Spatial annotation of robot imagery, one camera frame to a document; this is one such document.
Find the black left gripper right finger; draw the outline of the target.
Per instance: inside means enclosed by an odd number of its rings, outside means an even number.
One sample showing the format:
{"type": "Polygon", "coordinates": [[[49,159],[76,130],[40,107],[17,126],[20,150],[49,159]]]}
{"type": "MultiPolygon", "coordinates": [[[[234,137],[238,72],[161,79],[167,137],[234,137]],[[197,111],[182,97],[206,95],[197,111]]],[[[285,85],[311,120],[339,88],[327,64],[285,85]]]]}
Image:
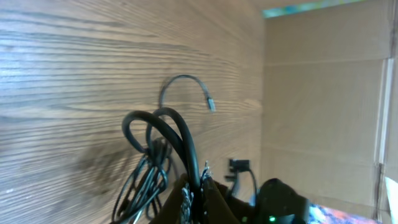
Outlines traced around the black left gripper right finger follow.
{"type": "Polygon", "coordinates": [[[204,224],[239,223],[213,180],[208,161],[201,172],[201,195],[204,224]]]}

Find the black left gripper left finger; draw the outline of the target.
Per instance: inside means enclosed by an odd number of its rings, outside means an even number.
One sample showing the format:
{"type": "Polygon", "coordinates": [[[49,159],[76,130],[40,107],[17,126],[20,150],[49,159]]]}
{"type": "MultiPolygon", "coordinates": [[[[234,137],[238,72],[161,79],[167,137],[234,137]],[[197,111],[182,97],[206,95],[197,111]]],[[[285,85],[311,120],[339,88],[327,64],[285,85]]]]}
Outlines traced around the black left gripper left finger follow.
{"type": "Polygon", "coordinates": [[[191,224],[192,223],[193,192],[191,190],[188,175],[182,174],[175,182],[173,191],[158,215],[150,224],[191,224]]]}

